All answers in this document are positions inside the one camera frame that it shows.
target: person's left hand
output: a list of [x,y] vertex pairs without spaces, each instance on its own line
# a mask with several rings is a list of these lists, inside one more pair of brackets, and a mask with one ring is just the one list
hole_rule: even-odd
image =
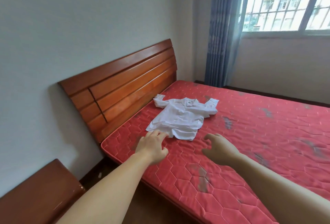
[[155,130],[153,132],[148,132],[146,137],[141,137],[135,153],[143,153],[151,159],[151,164],[159,163],[168,154],[166,147],[162,149],[162,142],[167,136],[166,133]]

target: person's right arm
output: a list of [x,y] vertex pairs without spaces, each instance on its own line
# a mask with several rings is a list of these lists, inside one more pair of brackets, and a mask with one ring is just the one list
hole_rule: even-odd
[[219,165],[232,167],[280,224],[329,224],[330,201],[260,165],[220,134],[207,134],[212,143],[202,152]]

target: curtain fold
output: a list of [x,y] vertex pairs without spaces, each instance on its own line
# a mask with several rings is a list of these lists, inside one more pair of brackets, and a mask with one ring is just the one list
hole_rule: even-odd
[[207,85],[223,87],[230,82],[247,2],[248,0],[212,0],[205,70]]

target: shirt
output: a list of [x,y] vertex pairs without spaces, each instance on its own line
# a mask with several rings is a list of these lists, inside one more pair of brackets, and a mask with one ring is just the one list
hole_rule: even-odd
[[147,131],[159,130],[169,137],[192,141],[197,130],[203,126],[204,118],[216,114],[219,100],[211,98],[205,104],[196,99],[170,99],[163,101],[165,95],[156,95],[156,107],[164,108],[146,128]]

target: mattress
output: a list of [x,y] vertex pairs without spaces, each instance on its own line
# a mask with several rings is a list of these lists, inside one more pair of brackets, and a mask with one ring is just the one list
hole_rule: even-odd
[[[246,182],[227,166],[207,159],[203,137],[219,133],[240,152],[285,178],[330,200],[330,112],[328,108],[176,81],[164,100],[219,100],[196,138],[166,138],[168,156],[150,166],[142,180],[201,223],[275,223]],[[151,101],[101,144],[123,163],[134,153],[146,127],[162,111]]]

